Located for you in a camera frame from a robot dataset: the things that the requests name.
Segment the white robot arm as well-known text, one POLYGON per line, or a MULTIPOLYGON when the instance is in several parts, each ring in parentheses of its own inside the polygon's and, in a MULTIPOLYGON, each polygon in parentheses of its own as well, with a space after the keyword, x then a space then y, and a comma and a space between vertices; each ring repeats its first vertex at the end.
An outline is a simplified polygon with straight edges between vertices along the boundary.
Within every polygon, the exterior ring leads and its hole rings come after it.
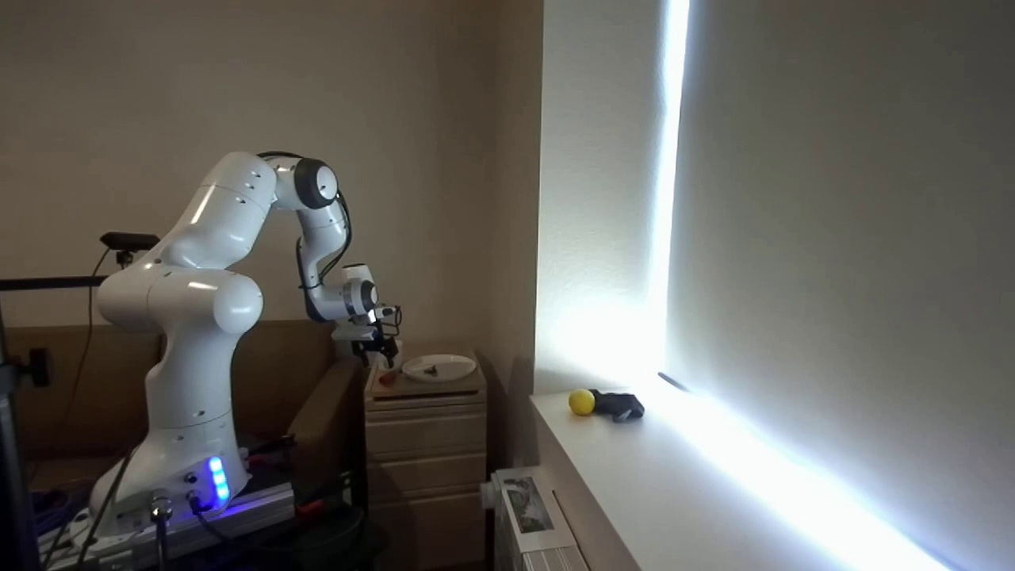
POLYGON ((255 249, 272 212, 297 217, 296 265, 307 317, 331 322, 357 353, 395 360, 403 315, 378 298, 371 268, 344 262, 331 282, 353 244, 335 171, 296 152, 229 152, 171 230, 98 284, 98 315, 160 333, 164 353, 147 373, 147 436, 91 485, 91 506, 119 518, 149 492, 226 506, 248 487, 231 419, 231 358, 263 315, 263 291, 234 262, 255 249))

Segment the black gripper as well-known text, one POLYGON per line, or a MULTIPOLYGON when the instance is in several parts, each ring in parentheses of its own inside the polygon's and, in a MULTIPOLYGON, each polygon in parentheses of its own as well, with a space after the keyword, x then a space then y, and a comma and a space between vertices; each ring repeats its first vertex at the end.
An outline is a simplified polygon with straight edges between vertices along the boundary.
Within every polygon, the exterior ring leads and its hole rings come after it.
POLYGON ((364 317, 364 333, 356 339, 357 353, 369 353, 371 367, 393 367, 400 358, 400 326, 403 308, 400 304, 378 304, 364 317))

